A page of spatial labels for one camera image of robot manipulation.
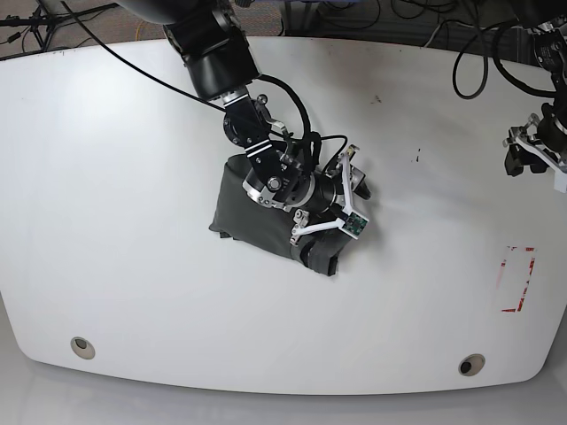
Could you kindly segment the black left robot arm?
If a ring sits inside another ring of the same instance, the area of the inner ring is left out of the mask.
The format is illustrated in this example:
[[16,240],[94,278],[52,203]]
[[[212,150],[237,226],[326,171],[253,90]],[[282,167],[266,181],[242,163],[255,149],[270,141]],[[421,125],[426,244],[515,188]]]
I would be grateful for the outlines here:
[[[497,30],[492,41],[493,63],[502,77],[533,97],[550,99],[541,116],[531,114],[526,124],[512,127],[505,140],[507,175],[518,176],[527,167],[534,174],[548,169],[566,175],[566,3],[564,1],[510,1],[515,15]],[[510,74],[499,57],[500,39],[514,26],[532,37],[537,63],[550,74],[552,91],[535,89]]]

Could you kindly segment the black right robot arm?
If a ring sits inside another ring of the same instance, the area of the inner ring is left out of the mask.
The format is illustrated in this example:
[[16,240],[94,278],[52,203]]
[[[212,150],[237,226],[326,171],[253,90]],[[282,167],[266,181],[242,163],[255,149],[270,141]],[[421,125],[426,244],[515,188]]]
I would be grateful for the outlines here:
[[251,83],[279,80],[259,71],[229,2],[126,1],[123,7],[163,27],[198,99],[221,101],[225,136],[241,149],[225,163],[210,229],[334,275],[340,252],[368,223],[353,204],[370,196],[364,173],[352,164],[356,147],[343,142],[322,164],[324,138],[298,95],[291,100],[300,136],[271,116],[266,96],[250,95]]

